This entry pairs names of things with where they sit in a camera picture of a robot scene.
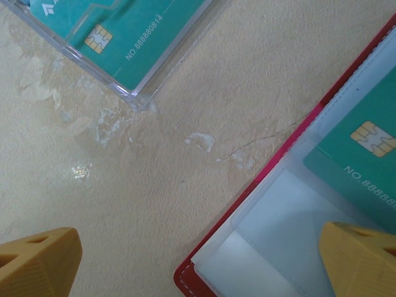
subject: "chip card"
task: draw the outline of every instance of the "chip card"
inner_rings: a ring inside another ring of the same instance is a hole
[[[396,68],[304,159],[315,175],[396,233]]]
[[[31,0],[30,11],[136,94],[212,1]]]

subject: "card chip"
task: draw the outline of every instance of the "card chip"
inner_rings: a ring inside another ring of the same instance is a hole
[[[112,38],[113,36],[105,28],[97,24],[84,42],[95,52],[100,54]]]
[[[383,157],[391,150],[396,149],[396,138],[370,121],[366,121],[357,128],[351,134],[351,138],[377,157]]]

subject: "textured countertop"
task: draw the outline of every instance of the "textured countertop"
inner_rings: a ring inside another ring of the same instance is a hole
[[[71,296],[180,296],[178,264],[395,12],[229,1],[133,113],[0,5],[0,243],[73,226]]]

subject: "transparent card case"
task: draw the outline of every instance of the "transparent card case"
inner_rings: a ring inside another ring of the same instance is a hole
[[[226,0],[0,0],[58,51],[141,110]]]

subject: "white logo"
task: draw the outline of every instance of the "white logo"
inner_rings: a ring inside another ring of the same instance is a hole
[[[53,5],[52,4],[42,4],[45,16],[48,16],[49,14],[55,14],[54,7],[55,7],[55,4],[59,2],[59,0],[53,0],[53,1],[54,1]]]
[[[54,14],[54,5],[51,4],[43,4],[44,14],[45,16],[49,14]]]

